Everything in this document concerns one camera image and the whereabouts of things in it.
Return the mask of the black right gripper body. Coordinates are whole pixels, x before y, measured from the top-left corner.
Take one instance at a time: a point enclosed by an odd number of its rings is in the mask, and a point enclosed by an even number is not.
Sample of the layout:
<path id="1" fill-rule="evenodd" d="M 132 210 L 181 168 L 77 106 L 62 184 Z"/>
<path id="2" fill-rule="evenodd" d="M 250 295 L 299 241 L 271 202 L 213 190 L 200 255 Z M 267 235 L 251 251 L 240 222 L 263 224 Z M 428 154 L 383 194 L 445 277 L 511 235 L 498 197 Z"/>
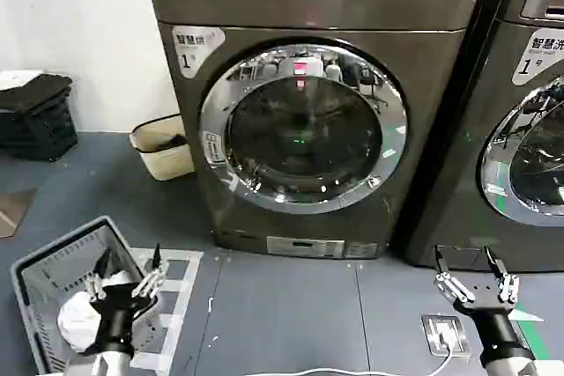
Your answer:
<path id="1" fill-rule="evenodd" d="M 510 323 L 509 315 L 515 305 L 501 303 L 499 293 L 496 294 L 492 288 L 486 289 L 482 296 L 475 294 L 473 303 L 456 301 L 453 307 L 473 321 L 482 344 L 481 361 L 534 360 L 534 354 L 523 345 Z"/>

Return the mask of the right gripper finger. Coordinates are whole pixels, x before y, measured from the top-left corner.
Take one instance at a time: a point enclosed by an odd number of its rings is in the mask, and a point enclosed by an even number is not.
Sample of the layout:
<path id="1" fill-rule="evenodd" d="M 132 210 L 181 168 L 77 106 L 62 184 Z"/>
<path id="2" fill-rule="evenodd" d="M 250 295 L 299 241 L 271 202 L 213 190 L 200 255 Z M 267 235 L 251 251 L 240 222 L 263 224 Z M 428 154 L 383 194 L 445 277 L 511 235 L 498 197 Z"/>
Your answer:
<path id="1" fill-rule="evenodd" d="M 518 300 L 519 277 L 508 272 L 503 260 L 489 246 L 484 246 L 483 252 L 498 285 L 500 302 L 515 305 Z"/>
<path id="2" fill-rule="evenodd" d="M 434 247 L 434 257 L 437 266 L 437 274 L 434 284 L 451 303 L 473 303 L 475 294 L 464 286 L 456 277 L 452 276 L 449 266 L 439 246 Z"/>

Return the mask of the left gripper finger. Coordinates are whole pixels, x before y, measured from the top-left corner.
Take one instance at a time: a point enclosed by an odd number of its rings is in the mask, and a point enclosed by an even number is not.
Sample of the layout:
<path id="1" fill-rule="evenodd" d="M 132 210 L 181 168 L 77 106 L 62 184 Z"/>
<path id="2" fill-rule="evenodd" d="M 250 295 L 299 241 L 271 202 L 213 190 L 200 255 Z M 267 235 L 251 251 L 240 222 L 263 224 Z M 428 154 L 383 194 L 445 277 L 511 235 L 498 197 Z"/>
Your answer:
<path id="1" fill-rule="evenodd" d="M 160 244 L 153 251 L 151 270 L 131 292 L 132 298 L 154 298 L 167 276 L 167 261 L 162 257 Z"/>
<path id="2" fill-rule="evenodd" d="M 85 290 L 89 295 L 89 301 L 95 302 L 104 300 L 106 293 L 103 287 L 103 277 L 108 269 L 112 252 L 106 248 L 98 260 L 94 263 L 93 270 L 88 274 L 85 280 Z"/>

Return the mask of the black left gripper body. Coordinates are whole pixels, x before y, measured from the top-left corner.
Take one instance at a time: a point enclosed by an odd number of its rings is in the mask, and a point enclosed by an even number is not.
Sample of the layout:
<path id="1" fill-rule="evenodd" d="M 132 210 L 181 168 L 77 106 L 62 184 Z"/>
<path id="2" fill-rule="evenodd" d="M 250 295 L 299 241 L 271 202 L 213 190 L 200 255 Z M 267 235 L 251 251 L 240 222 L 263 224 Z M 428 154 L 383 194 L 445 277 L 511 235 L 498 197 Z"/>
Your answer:
<path id="1" fill-rule="evenodd" d="M 156 298 L 133 297 L 135 284 L 104 287 L 106 297 L 91 306 L 100 315 L 100 324 L 90 349 L 133 349 L 133 324 L 137 316 L 157 303 Z"/>

